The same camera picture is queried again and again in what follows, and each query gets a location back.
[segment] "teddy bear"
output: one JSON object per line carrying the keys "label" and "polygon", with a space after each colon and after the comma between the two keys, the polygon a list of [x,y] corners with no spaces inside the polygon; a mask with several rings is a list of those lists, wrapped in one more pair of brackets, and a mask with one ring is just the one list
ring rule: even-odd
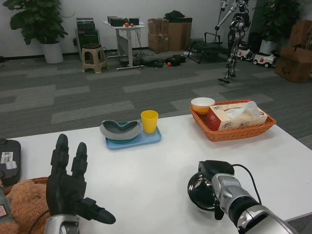
{"label": "teddy bear", "polygon": [[[0,234],[28,234],[36,219],[46,211],[46,185],[25,180],[15,184],[5,196],[0,181]],[[47,212],[33,227],[31,234],[43,234]]]}

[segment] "blue tray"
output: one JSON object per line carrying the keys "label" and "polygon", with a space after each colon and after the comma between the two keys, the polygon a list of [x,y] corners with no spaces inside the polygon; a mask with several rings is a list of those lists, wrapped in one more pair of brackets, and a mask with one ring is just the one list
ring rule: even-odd
{"label": "blue tray", "polygon": [[111,150],[118,150],[141,145],[154,144],[160,142],[160,140],[161,134],[158,128],[156,129],[156,132],[154,132],[153,134],[145,133],[142,129],[141,133],[137,135],[133,140],[126,141],[125,143],[120,142],[116,143],[115,141],[106,138],[106,146]]}

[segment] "black chair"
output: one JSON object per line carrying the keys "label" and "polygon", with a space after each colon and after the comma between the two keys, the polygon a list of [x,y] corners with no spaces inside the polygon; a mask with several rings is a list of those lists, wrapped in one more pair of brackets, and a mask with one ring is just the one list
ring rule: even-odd
{"label": "black chair", "polygon": [[[207,34],[214,36],[213,42],[207,43]],[[222,50],[220,46],[222,44],[222,42],[220,42],[220,35],[212,33],[204,33],[204,35],[205,42],[198,42],[196,44],[191,45],[189,48],[189,54],[187,55],[189,59],[197,63],[201,63],[204,56],[209,56],[211,59],[216,61],[218,59],[219,52],[221,52]],[[199,56],[200,59],[195,60],[194,59],[195,56],[193,56],[192,58],[190,56],[190,53],[195,54],[197,57]]]}

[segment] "white pot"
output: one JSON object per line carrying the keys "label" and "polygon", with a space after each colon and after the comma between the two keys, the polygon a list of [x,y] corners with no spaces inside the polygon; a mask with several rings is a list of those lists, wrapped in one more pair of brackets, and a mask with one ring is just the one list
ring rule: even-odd
{"label": "white pot", "polygon": [[273,41],[266,41],[262,40],[260,52],[270,55],[272,50],[275,50],[277,48],[277,43]]}
{"label": "white pot", "polygon": [[42,51],[47,63],[63,62],[63,54],[60,43],[55,44],[41,44]]}

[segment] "white bowl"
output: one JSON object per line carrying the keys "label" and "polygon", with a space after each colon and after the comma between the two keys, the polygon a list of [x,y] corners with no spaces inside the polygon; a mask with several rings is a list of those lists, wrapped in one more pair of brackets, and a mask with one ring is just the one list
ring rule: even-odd
{"label": "white bowl", "polygon": [[191,101],[192,109],[200,115],[206,115],[209,111],[209,107],[214,104],[215,100],[208,97],[198,97]]}

